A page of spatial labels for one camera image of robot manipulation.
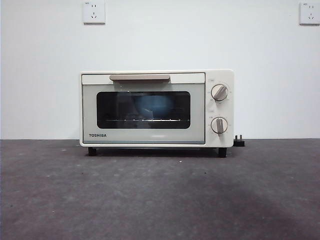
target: glass window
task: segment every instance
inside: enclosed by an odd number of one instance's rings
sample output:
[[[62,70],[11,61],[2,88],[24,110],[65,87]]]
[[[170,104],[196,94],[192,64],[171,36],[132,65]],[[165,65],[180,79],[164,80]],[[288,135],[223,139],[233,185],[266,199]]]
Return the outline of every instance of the glass window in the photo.
[[[187,129],[187,91],[102,91],[96,95],[101,129]]]

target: white knob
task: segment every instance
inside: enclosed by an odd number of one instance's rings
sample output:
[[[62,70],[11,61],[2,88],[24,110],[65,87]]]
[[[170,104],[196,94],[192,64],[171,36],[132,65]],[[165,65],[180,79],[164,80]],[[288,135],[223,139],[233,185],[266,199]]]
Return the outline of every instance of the white knob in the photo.
[[[211,95],[214,100],[222,101],[228,96],[228,89],[222,84],[215,85],[211,90]]]
[[[223,134],[228,128],[227,120],[223,117],[216,117],[211,122],[211,128],[216,134]]]

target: gray floor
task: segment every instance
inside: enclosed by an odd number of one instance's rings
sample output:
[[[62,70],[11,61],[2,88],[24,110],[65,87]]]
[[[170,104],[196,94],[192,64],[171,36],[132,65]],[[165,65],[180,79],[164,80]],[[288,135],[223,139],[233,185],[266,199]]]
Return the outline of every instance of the gray floor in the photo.
[[[319,240],[320,139],[199,150],[1,142],[3,240]]]

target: wall socket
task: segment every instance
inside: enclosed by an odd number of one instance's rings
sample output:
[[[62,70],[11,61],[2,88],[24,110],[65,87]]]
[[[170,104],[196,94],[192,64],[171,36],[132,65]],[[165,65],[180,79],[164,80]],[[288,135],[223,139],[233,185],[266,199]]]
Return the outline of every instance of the wall socket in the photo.
[[[320,2],[300,3],[300,24],[319,25],[320,24]]]
[[[82,6],[82,20],[84,24],[105,24],[105,0],[84,1]]]

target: toaster oven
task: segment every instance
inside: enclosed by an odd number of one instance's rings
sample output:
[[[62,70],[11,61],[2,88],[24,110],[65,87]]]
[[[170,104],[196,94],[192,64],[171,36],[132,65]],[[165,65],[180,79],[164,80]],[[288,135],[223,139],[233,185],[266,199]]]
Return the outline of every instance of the toaster oven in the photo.
[[[87,71],[80,75],[80,145],[96,148],[233,146],[229,69]]]

